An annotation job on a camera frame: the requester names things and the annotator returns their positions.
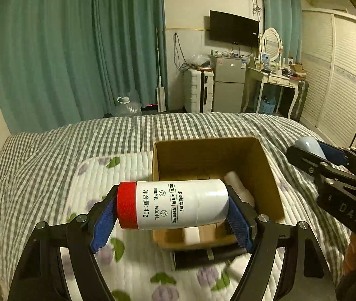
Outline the grey mini fridge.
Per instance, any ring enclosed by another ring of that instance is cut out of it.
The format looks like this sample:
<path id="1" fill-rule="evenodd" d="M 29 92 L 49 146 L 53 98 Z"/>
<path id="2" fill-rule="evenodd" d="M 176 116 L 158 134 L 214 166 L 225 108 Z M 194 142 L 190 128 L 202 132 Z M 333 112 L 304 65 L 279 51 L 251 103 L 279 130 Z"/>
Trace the grey mini fridge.
<path id="1" fill-rule="evenodd" d="M 212 57 L 214 93 L 212 110 L 241 113 L 245 88 L 246 63 L 241 58 Z"/>

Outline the clear water jug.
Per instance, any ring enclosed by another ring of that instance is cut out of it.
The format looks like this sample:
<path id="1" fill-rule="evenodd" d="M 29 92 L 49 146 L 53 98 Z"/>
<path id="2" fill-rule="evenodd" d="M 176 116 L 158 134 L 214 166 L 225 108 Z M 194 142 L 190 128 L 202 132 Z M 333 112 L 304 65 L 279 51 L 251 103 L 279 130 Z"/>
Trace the clear water jug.
<path id="1" fill-rule="evenodd" d="M 141 104 L 137 101 L 131 101 L 128 96 L 118 97 L 116 106 L 111 112 L 114 117 L 140 116 L 141 113 Z"/>

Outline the black wall television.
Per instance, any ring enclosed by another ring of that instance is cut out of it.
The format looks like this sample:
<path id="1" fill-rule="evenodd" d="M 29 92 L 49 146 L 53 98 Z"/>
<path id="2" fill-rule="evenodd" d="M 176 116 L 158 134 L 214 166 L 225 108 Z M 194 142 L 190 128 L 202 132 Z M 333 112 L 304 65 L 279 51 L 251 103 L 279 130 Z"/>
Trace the black wall television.
<path id="1" fill-rule="evenodd" d="M 256 20 L 211 10 L 209 39 L 256 48 L 259 44 L 259 22 Z"/>

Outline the white suitcase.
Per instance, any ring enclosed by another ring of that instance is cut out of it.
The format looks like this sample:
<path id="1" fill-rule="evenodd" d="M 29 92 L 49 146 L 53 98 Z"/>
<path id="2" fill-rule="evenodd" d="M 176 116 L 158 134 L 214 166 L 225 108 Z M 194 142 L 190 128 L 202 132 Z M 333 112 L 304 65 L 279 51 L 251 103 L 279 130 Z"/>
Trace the white suitcase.
<path id="1" fill-rule="evenodd" d="M 184 73 L 184 108 L 188 113 L 212 112 L 214 73 L 189 69 Z"/>

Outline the brown cardboard box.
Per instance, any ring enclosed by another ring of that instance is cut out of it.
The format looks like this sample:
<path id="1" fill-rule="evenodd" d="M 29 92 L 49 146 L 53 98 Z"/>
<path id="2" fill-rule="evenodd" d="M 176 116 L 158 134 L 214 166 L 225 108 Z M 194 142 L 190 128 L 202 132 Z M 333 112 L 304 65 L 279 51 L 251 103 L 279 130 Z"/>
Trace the brown cardboard box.
<path id="1" fill-rule="evenodd" d="M 262 144 L 255 137 L 159 141 L 153 147 L 154 181 L 222 179 L 235 172 L 255 199 L 255 210 L 274 222 L 285 218 L 278 187 Z M 231 245 L 236 238 L 224 222 L 199 227 L 200 241 L 187 243 L 184 231 L 153 230 L 162 249 L 206 249 Z"/>

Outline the white dressing table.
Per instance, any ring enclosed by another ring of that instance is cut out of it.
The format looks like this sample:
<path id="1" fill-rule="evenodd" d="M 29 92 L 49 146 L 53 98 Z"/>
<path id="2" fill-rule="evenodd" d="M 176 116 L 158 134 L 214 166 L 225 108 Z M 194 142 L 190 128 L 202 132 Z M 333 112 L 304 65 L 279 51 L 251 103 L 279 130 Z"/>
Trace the white dressing table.
<path id="1" fill-rule="evenodd" d="M 245 112 L 249 101 L 250 101 L 250 93 L 252 82 L 259 82 L 259 95 L 257 101 L 257 107 L 255 109 L 255 113 L 259 112 L 259 105 L 262 98 L 262 92 L 264 90 L 265 85 L 272 85 L 281 88 L 280 97 L 278 98 L 277 108 L 281 105 L 281 99 L 283 96 L 283 88 L 290 88 L 294 91 L 294 97 L 292 99 L 292 103 L 290 104 L 290 108 L 288 110 L 287 118 L 291 118 L 292 110 L 296 103 L 299 94 L 299 81 L 290 79 L 285 76 L 279 76 L 273 73 L 266 73 L 262 70 L 254 69 L 248 67 L 245 71 L 245 86 L 244 86 L 244 95 L 243 95 L 243 106 L 241 107 L 241 111 Z"/>

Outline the white tube in box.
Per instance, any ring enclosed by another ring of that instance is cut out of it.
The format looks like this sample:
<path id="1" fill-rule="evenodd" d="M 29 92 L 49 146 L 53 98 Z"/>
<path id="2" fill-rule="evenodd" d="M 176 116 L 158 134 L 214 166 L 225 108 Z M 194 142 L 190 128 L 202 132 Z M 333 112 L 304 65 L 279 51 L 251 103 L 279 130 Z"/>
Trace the white tube in box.
<path id="1" fill-rule="evenodd" d="M 235 171 L 230 171 L 224 176 L 224 181 L 233 188 L 242 202 L 249 203 L 252 207 L 255 207 L 255 199 L 250 191 L 245 188 L 239 176 Z"/>

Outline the light blue earbuds case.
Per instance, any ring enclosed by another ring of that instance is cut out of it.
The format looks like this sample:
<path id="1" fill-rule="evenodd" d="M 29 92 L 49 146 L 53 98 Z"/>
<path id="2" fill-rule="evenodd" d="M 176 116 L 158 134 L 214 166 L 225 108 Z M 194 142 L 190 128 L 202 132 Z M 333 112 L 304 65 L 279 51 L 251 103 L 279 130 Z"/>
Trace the light blue earbuds case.
<path id="1" fill-rule="evenodd" d="M 295 146 L 326 160 L 325 153 L 318 140 L 314 137 L 302 137 L 295 142 Z"/>

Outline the white mop pole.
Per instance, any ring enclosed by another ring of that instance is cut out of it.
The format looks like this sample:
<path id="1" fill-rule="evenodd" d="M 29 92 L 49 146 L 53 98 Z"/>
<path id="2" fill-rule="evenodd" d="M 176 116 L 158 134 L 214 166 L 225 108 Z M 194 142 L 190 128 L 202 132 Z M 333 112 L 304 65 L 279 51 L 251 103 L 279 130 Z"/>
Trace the white mop pole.
<path id="1" fill-rule="evenodd" d="M 162 72 L 160 62 L 160 47 L 159 47 L 159 34 L 156 28 L 156 56 L 157 56 L 157 70 L 158 70 L 158 85 L 156 88 L 156 95 L 158 100 L 158 111 L 164 113 L 166 111 L 165 90 L 162 85 Z"/>

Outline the white bottle red cap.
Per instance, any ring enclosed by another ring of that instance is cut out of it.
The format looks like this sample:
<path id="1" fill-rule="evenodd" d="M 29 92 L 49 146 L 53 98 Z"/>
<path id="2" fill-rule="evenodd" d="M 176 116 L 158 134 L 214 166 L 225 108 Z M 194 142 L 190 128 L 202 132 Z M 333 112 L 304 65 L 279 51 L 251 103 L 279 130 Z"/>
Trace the white bottle red cap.
<path id="1" fill-rule="evenodd" d="M 224 221 L 228 189 L 220 179 L 122 182 L 117 216 L 123 229 L 157 230 Z"/>

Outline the white oval vanity mirror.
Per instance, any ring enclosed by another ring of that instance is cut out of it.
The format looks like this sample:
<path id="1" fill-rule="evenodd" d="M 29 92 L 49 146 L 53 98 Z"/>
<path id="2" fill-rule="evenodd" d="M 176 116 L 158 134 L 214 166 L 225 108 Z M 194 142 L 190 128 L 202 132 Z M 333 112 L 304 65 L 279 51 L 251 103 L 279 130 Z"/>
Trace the white oval vanity mirror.
<path id="1" fill-rule="evenodd" d="M 283 50 L 283 43 L 275 28 L 267 28 L 259 42 L 259 54 L 269 54 L 271 61 L 277 61 Z"/>

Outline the teal curtain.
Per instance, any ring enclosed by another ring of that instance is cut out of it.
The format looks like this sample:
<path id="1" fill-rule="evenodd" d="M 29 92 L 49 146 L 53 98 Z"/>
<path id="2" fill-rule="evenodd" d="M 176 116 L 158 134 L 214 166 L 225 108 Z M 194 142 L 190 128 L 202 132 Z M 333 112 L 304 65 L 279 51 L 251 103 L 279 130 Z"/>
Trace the teal curtain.
<path id="1" fill-rule="evenodd" d="M 102 118 L 117 98 L 156 102 L 164 0 L 0 0 L 0 109 L 9 131 Z"/>
<path id="2" fill-rule="evenodd" d="M 300 61 L 302 41 L 301 0 L 263 0 L 264 29 L 274 28 L 283 40 L 283 58 Z"/>

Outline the grey checked bed cover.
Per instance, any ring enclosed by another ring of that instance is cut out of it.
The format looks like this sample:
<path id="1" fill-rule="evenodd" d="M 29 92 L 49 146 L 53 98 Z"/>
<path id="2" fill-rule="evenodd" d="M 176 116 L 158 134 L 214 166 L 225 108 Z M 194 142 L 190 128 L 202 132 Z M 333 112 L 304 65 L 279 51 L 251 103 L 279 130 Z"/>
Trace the grey checked bed cover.
<path id="1" fill-rule="evenodd" d="M 349 230 L 316 203 L 313 182 L 285 158 L 310 131 L 301 124 L 254 113 L 164 114 L 108 118 L 44 133 L 10 136 L 0 151 L 0 300 L 6 300 L 23 248 L 40 221 L 66 223 L 102 200 L 123 180 L 151 176 L 158 141 L 256 137 L 276 181 L 285 223 L 308 222 L 332 277 L 339 282 Z M 174 270 L 149 232 L 115 227 L 96 256 L 118 300 L 228 300 L 249 256 L 231 266 Z"/>

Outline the teal curtain left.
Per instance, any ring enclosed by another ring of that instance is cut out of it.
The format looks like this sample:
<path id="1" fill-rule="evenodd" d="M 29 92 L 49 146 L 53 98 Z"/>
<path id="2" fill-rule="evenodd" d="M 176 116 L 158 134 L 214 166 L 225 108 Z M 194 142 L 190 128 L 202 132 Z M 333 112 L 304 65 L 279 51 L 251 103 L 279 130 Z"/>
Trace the teal curtain left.
<path id="1" fill-rule="evenodd" d="M 156 102 L 164 0 L 0 0 L 0 109 L 9 131 L 102 118 L 117 98 Z"/>

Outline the black remote control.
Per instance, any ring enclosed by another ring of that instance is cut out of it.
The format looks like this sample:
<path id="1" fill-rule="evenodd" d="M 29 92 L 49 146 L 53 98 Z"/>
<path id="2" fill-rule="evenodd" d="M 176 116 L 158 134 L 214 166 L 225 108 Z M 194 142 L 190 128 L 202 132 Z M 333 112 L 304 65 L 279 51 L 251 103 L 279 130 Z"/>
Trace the black remote control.
<path id="1" fill-rule="evenodd" d="M 231 262 L 245 253 L 247 250 L 240 247 L 238 243 L 210 249 L 173 251 L 172 263 L 175 270 L 208 267 L 212 264 Z"/>

